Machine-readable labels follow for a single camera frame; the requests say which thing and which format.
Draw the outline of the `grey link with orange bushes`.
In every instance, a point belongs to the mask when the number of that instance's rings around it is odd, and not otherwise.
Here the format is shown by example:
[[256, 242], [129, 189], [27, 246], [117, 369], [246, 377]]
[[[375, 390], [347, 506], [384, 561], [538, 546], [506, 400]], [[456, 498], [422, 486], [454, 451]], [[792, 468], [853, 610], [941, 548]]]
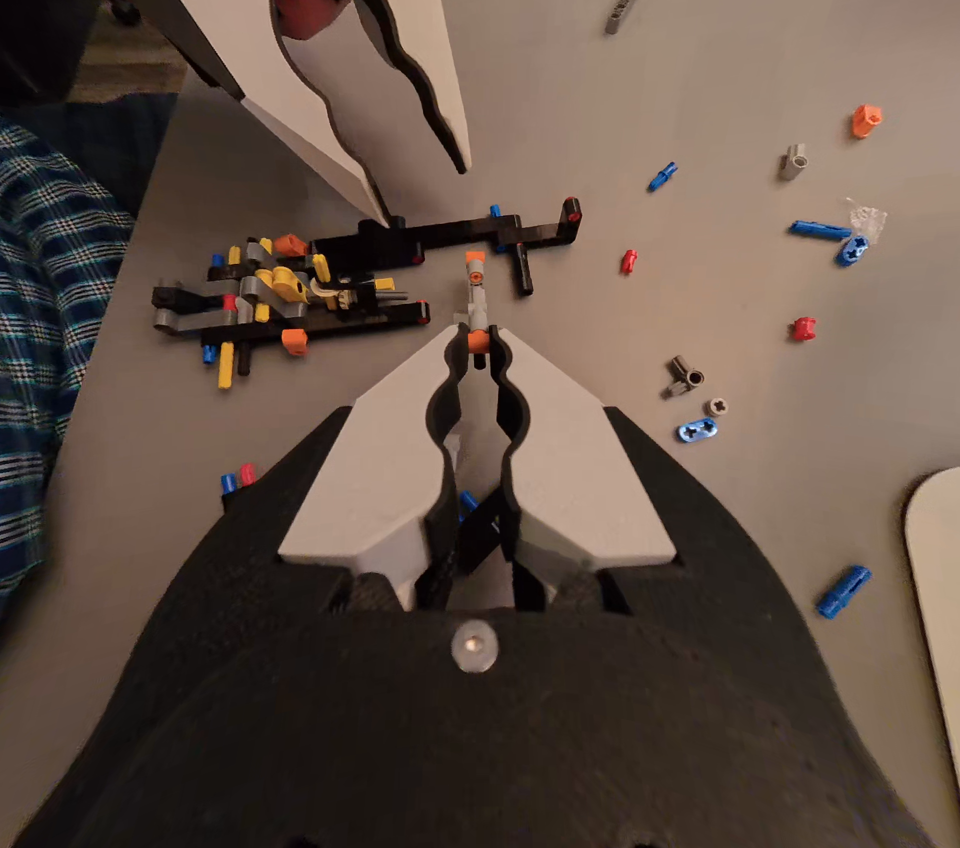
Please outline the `grey link with orange bushes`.
[[466, 325], [467, 350], [475, 369], [487, 367], [490, 352], [490, 322], [486, 293], [486, 252], [468, 250], [464, 254], [467, 278]]

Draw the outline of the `black angled lego beam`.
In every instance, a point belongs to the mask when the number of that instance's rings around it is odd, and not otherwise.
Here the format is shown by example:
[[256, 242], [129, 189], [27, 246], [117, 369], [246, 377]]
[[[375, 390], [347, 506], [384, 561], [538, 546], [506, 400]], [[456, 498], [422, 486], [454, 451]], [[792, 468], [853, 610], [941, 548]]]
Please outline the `black angled lego beam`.
[[527, 226], [518, 215], [497, 214], [416, 226], [406, 225], [402, 217], [390, 226], [364, 220], [354, 234], [309, 242], [305, 257], [311, 262], [314, 255], [323, 255], [330, 274], [341, 276], [418, 266], [429, 251], [483, 243], [510, 256], [517, 293], [528, 297], [534, 292], [530, 253], [575, 242], [583, 214], [579, 199], [569, 197], [558, 221], [544, 225]]

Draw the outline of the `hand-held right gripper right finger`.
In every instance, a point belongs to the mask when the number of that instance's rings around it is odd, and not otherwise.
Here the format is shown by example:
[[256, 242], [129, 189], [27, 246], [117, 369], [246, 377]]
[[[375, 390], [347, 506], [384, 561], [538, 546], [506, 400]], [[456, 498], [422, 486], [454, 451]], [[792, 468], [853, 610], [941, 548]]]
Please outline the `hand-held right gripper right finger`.
[[489, 330], [513, 605], [543, 610], [579, 574], [661, 567], [677, 549], [604, 404], [515, 333]]

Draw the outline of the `clear plastic lego piece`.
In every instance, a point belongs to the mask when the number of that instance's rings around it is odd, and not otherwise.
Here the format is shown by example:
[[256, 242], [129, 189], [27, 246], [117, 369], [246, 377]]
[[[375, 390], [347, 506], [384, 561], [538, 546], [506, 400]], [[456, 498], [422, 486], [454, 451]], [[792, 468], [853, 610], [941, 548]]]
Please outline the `clear plastic lego piece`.
[[851, 197], [846, 198], [851, 234], [876, 244], [883, 232], [887, 213], [876, 207], [862, 205]]

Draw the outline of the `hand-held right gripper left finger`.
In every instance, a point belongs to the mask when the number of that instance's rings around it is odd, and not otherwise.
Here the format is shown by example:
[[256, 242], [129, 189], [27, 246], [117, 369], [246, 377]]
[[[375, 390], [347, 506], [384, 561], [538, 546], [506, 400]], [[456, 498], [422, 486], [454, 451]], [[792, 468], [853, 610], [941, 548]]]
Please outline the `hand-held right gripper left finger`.
[[292, 564], [386, 578], [405, 610], [452, 553], [450, 434], [461, 418], [462, 327], [452, 325], [359, 397], [278, 549]]

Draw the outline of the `blue plaid shirt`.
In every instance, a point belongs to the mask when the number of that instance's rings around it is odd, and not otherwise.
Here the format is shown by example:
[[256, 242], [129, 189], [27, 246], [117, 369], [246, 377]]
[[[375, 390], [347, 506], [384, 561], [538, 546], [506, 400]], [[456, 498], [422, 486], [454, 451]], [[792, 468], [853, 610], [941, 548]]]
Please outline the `blue plaid shirt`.
[[44, 558], [47, 486], [156, 150], [114, 103], [2, 109], [1, 612]]

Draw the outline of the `black straight lego beam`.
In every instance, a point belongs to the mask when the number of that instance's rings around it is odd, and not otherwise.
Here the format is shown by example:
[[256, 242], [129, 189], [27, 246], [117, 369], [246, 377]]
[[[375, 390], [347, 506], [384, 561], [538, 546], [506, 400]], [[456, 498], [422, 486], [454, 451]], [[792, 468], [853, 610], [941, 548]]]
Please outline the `black straight lego beam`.
[[460, 493], [461, 519], [456, 567], [459, 576], [471, 575], [499, 548], [499, 518], [503, 505], [503, 492], [499, 484], [483, 500], [478, 500], [466, 490]]

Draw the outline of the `dark grey lego connector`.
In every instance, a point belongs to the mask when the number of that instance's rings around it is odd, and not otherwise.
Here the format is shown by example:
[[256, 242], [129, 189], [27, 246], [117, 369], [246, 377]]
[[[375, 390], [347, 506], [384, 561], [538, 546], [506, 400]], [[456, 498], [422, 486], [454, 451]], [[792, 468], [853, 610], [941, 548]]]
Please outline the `dark grey lego connector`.
[[705, 375], [700, 369], [693, 368], [688, 361], [678, 355], [668, 364], [672, 381], [663, 392], [665, 398], [675, 398], [690, 393], [702, 386]]

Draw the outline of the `black lego chassis assembly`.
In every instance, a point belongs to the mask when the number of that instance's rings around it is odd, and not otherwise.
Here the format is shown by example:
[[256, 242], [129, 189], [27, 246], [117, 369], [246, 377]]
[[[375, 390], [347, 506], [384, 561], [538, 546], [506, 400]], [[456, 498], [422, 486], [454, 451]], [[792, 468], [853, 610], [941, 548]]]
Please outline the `black lego chassis assembly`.
[[411, 301], [383, 275], [425, 256], [422, 238], [374, 222], [315, 242], [293, 234], [247, 239], [214, 254], [204, 281], [153, 287], [153, 326], [196, 339], [203, 365], [228, 391], [251, 373], [260, 346], [276, 344], [301, 358], [315, 339], [428, 324], [428, 303]]

